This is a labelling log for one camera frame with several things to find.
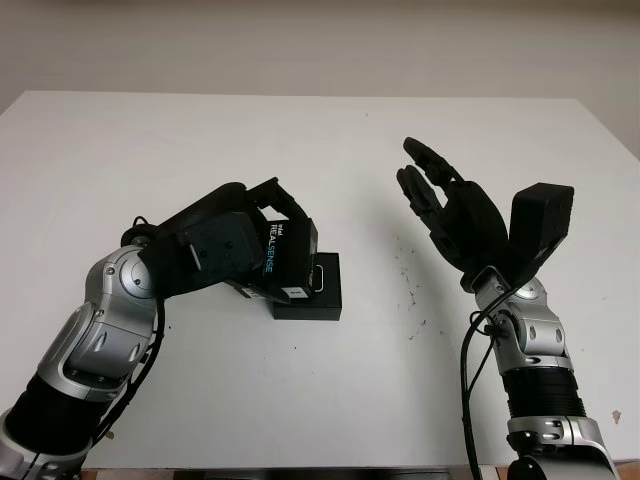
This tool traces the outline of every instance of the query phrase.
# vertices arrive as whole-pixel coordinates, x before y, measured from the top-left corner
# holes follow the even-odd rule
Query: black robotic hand
[[[499,271],[507,284],[522,285],[567,236],[572,187],[537,183],[518,192],[507,234],[500,212],[478,184],[464,180],[444,158],[413,138],[404,141],[404,149],[447,196],[443,207],[414,166],[398,171],[402,191],[431,231],[436,248],[463,272],[465,291],[474,291],[474,281],[488,266]]]
[[[269,206],[287,218],[278,224],[279,233],[286,229],[291,237],[286,254],[291,261],[282,276],[298,279],[300,288],[308,290],[317,231],[277,178],[250,190],[241,183],[227,183],[158,226],[134,224],[121,245],[144,247],[139,256],[161,298],[224,281],[243,293],[288,303],[272,268],[272,251],[278,246],[272,238],[274,222],[261,211]]]

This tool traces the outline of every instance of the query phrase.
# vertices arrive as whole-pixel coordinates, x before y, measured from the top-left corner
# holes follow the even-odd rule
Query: silver arm segment
[[[495,272],[485,278],[487,281],[476,294],[476,303],[481,309],[507,290],[505,282]],[[563,369],[571,372],[573,378],[564,328],[547,306],[547,292],[537,278],[498,306],[490,318],[497,335],[494,353],[503,380],[508,376],[527,375],[532,369],[546,369],[547,372]],[[518,465],[514,478],[518,478],[518,468],[539,469],[543,475],[526,478],[619,478],[595,420],[583,414],[558,414],[564,405],[550,407],[552,413],[549,415],[523,414],[526,406],[513,405],[512,392],[507,385],[505,382],[511,410],[507,438],[520,456],[515,462]],[[575,398],[579,402],[578,410],[584,412],[577,394]],[[545,406],[540,405],[535,413],[544,409]]]
[[[57,401],[89,405],[89,410],[95,412],[97,408],[104,414],[146,353],[153,336],[156,300],[151,276],[138,257],[140,249],[122,247],[89,271],[85,303],[67,320],[34,377],[46,384],[44,388],[53,392]],[[81,440],[84,447],[64,454],[47,451],[47,447],[34,449],[25,443],[33,440],[33,445],[41,444],[42,439],[30,437],[22,429],[12,431],[8,421],[12,410],[0,417],[0,477],[55,480],[79,472],[93,445],[90,435]],[[36,415],[41,413],[34,411],[33,416]],[[18,423],[28,425],[30,420],[20,418]],[[43,425],[42,430],[44,434],[47,426]],[[23,437],[28,441],[17,440]],[[59,448],[51,443],[52,450]]]

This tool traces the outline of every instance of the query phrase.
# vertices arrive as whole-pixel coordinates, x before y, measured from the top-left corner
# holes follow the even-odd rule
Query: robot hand
[[[491,348],[509,396],[507,440],[519,456],[509,468],[509,478],[617,478],[598,425],[587,418],[578,397],[562,324],[547,307],[547,293],[534,277],[568,233],[573,188],[538,183],[517,193],[507,235],[498,209],[482,188],[465,181],[417,140],[407,138],[404,148],[427,179],[444,190],[448,202],[440,205],[412,165],[398,171],[398,182],[438,251],[463,272],[462,287],[475,294],[481,309],[467,331],[460,358],[463,427],[474,479],[481,474],[469,400]],[[491,344],[468,385],[469,343],[485,319],[484,333]]]
[[[153,366],[164,331],[164,299],[227,281],[289,301],[268,261],[274,246],[272,227],[261,212],[267,206],[287,217],[279,228],[290,232],[289,244],[303,244],[291,268],[306,269],[300,275],[306,284],[299,288],[311,288],[308,269],[314,265],[317,232],[275,178],[251,190],[240,183],[223,185],[158,226],[134,222],[121,248],[91,268],[83,305],[15,406],[0,417],[0,477],[78,475],[88,451]],[[139,364],[144,366],[134,378]]]

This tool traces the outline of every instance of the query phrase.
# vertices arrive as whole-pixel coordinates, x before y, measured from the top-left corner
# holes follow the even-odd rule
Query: white tabletop
[[[575,186],[539,278],[588,414],[614,458],[640,456],[640,164],[572,100],[25,93],[0,117],[0,410],[135,215],[158,223],[278,176],[320,250],[340,253],[340,322],[275,321],[226,285],[172,298],[156,366],[86,465],[465,463],[458,356],[475,305],[395,180],[408,135],[506,218],[522,188]],[[514,459],[493,361],[473,398],[480,461]]]

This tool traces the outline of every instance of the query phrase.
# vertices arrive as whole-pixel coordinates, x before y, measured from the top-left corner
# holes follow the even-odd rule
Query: gray wall
[[[0,0],[27,89],[572,97],[640,155],[638,1]]]

